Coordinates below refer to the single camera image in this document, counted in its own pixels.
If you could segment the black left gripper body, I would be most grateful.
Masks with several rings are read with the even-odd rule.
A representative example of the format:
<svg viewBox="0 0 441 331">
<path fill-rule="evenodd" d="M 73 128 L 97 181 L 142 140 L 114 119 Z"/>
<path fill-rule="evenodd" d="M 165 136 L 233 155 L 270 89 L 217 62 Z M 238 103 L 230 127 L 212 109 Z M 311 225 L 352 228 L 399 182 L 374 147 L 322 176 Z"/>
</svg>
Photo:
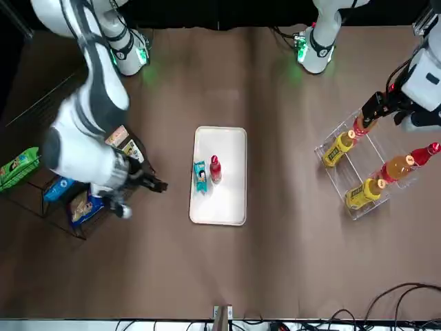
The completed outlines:
<svg viewBox="0 0 441 331">
<path fill-rule="evenodd" d="M 378 116 L 388 116 L 394 112 L 405 111 L 410 105 L 410 98 L 402 92 L 384 93 L 378 106 Z"/>
</svg>

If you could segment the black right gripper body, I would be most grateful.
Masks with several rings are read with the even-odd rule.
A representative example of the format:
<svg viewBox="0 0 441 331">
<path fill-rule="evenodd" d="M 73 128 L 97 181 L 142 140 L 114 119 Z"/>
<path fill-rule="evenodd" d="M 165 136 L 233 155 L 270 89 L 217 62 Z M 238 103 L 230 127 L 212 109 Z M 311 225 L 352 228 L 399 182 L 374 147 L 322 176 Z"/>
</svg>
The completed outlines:
<svg viewBox="0 0 441 331">
<path fill-rule="evenodd" d="M 144 175 L 151 173 L 152 167 L 148 161 L 143 163 L 139 163 L 138 161 L 128 161 L 126 187 L 135 189 L 142 186 L 151 189 L 151 185 L 147 181 L 144 181 Z"/>
</svg>

